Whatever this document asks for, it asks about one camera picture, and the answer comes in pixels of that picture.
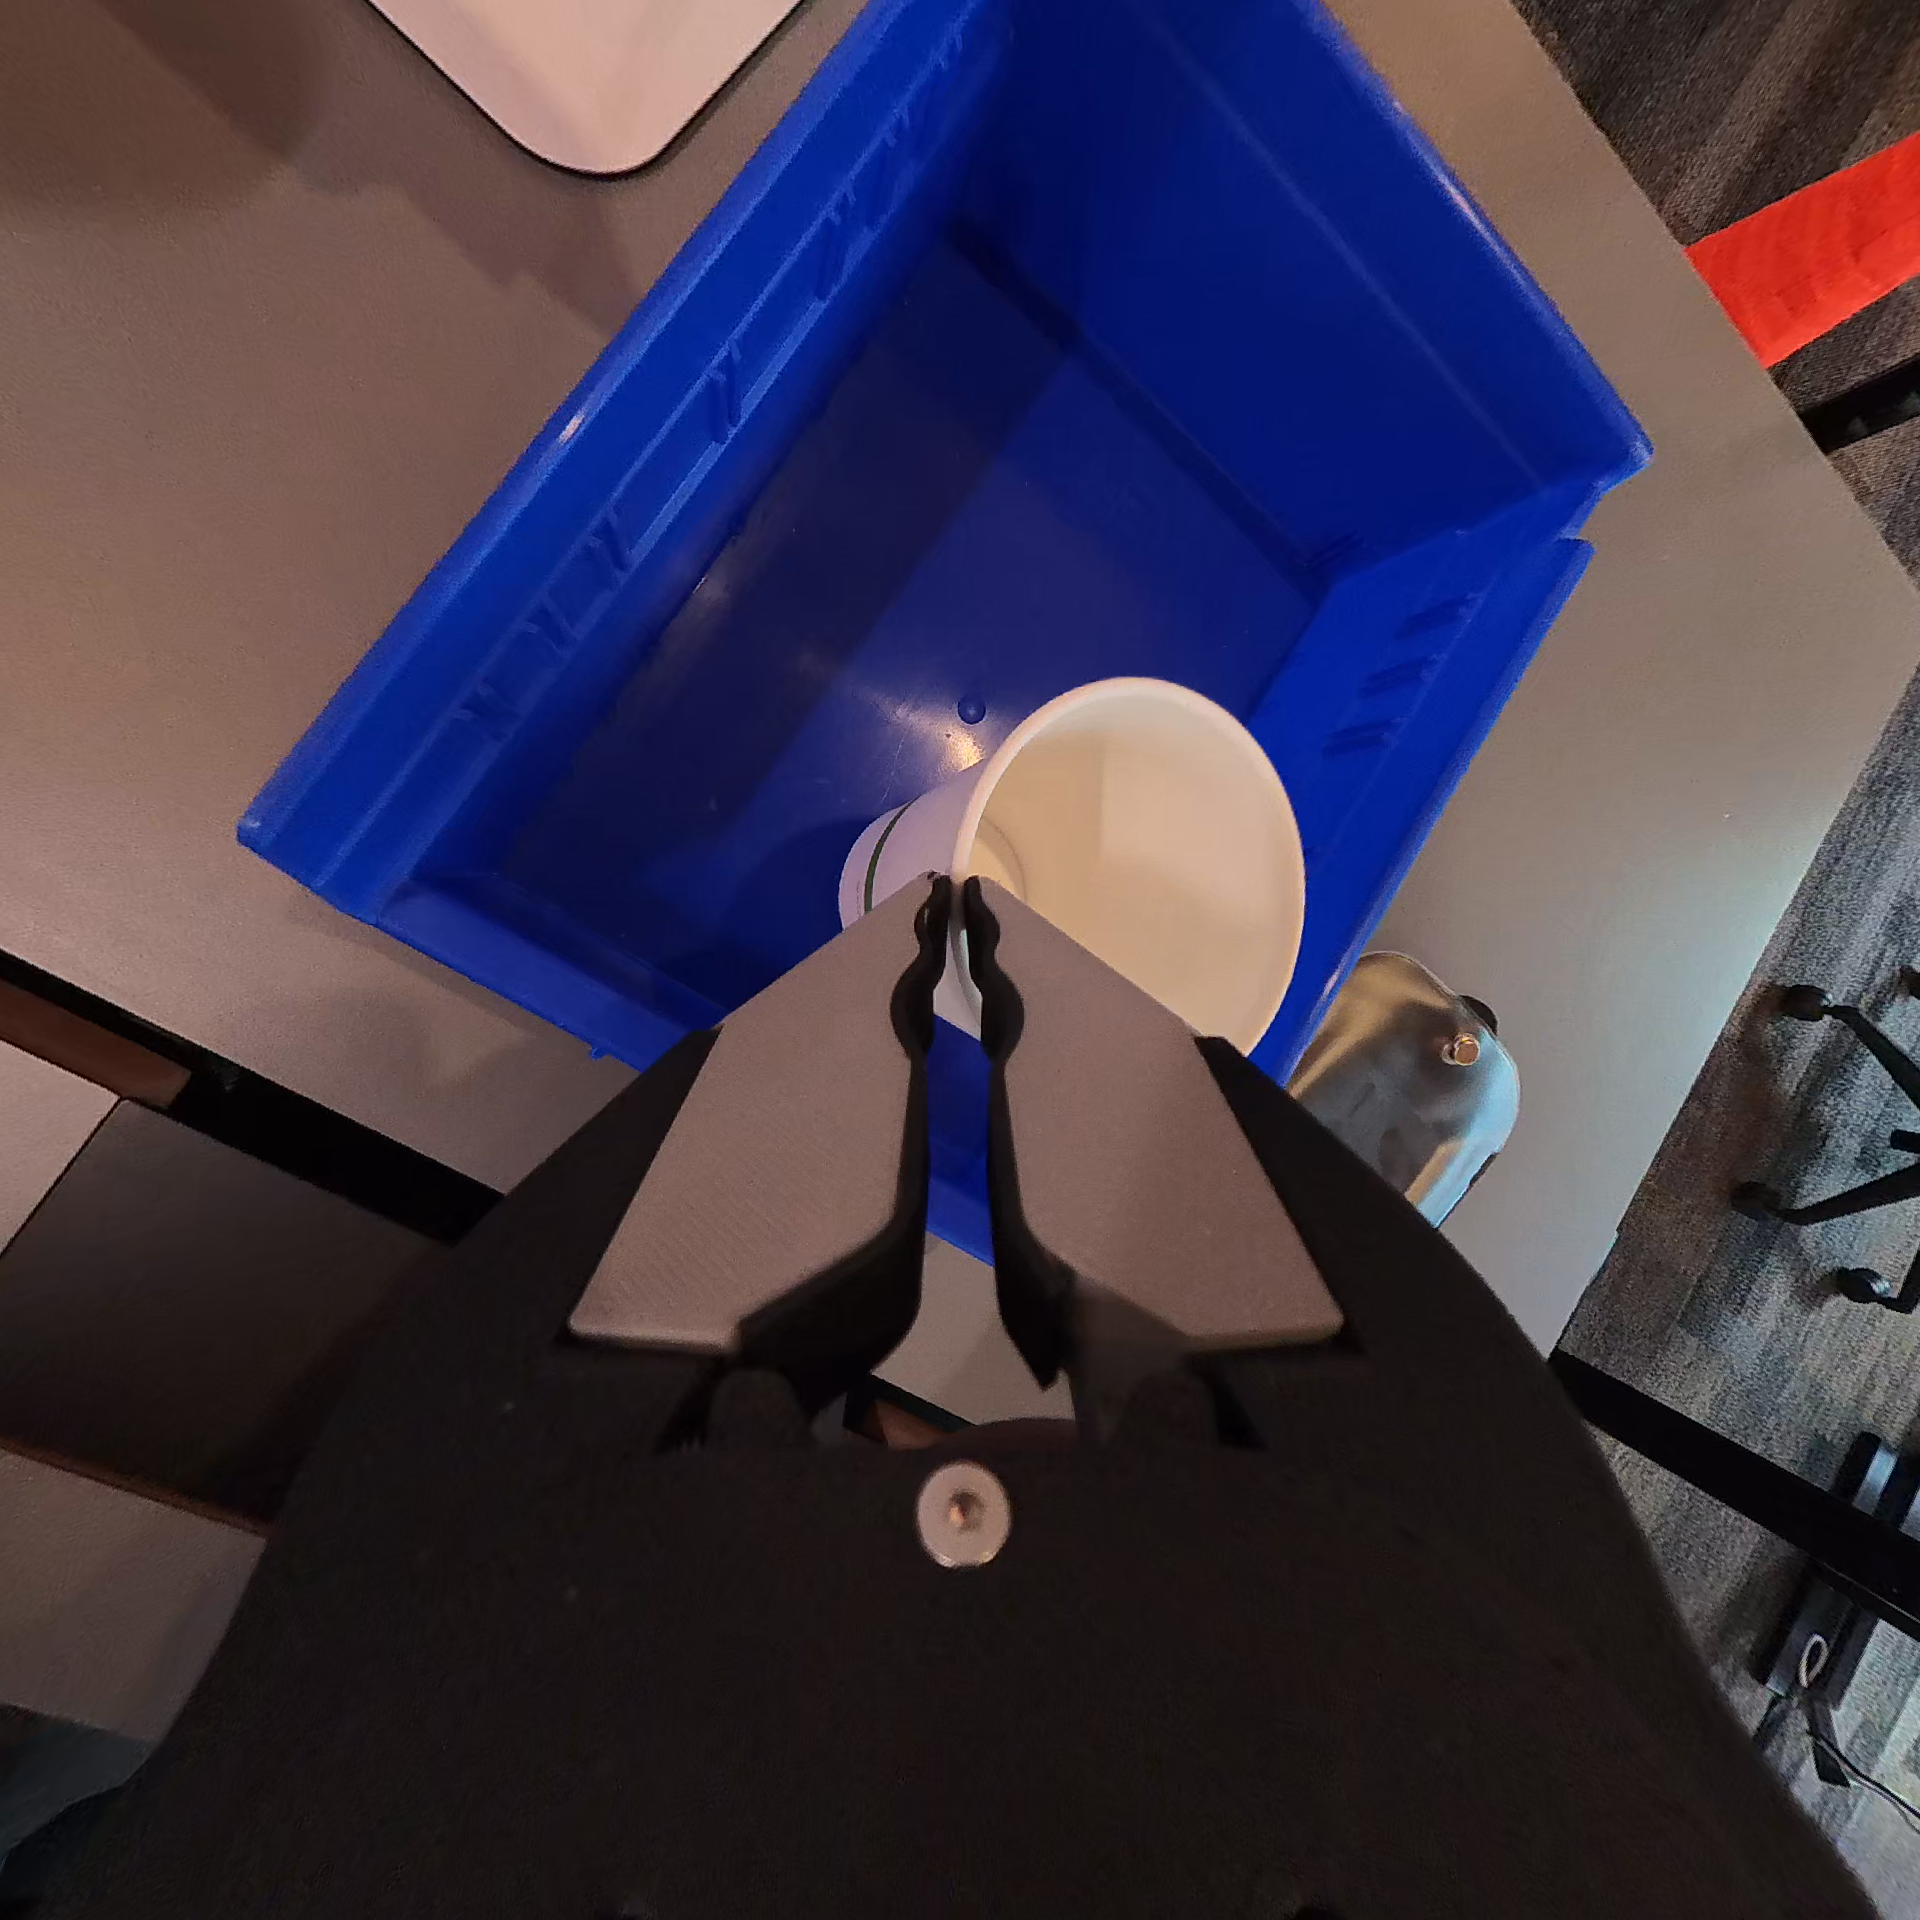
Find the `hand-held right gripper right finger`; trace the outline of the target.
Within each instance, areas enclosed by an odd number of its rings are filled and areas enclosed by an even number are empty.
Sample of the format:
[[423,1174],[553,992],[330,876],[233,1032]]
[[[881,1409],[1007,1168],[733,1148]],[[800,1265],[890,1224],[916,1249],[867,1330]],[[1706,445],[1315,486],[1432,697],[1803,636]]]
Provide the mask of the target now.
[[1127,1395],[1186,1360],[1338,1338],[1217,1045],[995,881],[964,882],[962,916],[997,1302],[1026,1371]]

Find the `blue plastic bin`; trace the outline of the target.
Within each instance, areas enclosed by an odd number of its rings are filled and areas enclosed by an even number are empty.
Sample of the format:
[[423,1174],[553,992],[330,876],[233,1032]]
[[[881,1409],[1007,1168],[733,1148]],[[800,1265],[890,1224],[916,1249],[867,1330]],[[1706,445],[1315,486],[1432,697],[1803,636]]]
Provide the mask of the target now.
[[1282,1078],[1648,456],[1321,5],[868,5],[235,835],[643,1069],[1177,682],[1304,830]]

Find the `white paper cup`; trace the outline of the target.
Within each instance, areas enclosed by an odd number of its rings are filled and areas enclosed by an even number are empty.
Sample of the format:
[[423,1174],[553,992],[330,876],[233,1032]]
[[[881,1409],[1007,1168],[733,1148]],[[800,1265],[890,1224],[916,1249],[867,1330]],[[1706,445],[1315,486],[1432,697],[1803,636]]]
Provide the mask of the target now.
[[1069,688],[888,808],[844,862],[839,921],[924,874],[997,882],[1242,1049],[1279,1017],[1305,940],[1305,843],[1274,762],[1240,717],[1163,680]]

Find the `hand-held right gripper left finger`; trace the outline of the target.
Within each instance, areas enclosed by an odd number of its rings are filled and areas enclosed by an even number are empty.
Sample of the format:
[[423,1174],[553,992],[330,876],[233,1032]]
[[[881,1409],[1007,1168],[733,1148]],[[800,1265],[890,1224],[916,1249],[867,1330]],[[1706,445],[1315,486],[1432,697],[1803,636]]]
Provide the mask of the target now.
[[851,1392],[922,1310],[954,882],[912,878],[705,1035],[567,1333]]

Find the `black office chair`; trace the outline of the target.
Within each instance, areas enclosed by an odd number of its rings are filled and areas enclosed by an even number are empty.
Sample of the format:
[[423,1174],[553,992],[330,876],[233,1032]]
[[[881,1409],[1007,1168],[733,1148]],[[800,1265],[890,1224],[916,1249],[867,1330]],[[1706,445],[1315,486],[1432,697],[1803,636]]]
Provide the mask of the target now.
[[[1831,998],[1812,984],[1780,990],[1777,1012],[1800,1025],[1841,1025],[1852,1041],[1884,1069],[1885,1078],[1919,1110],[1919,1064],[1871,1014],[1847,1001]],[[1919,1198],[1919,1134],[1895,1131],[1889,1148],[1907,1154],[1907,1163],[1874,1179],[1821,1196],[1812,1202],[1788,1205],[1765,1185],[1740,1185],[1730,1190],[1730,1208],[1740,1217],[1777,1220],[1803,1230],[1855,1217],[1891,1211]],[[1831,1273],[1831,1289],[1850,1306],[1871,1306],[1900,1316],[1919,1312],[1919,1256],[1901,1280],[1891,1280],[1871,1267],[1842,1267]]]

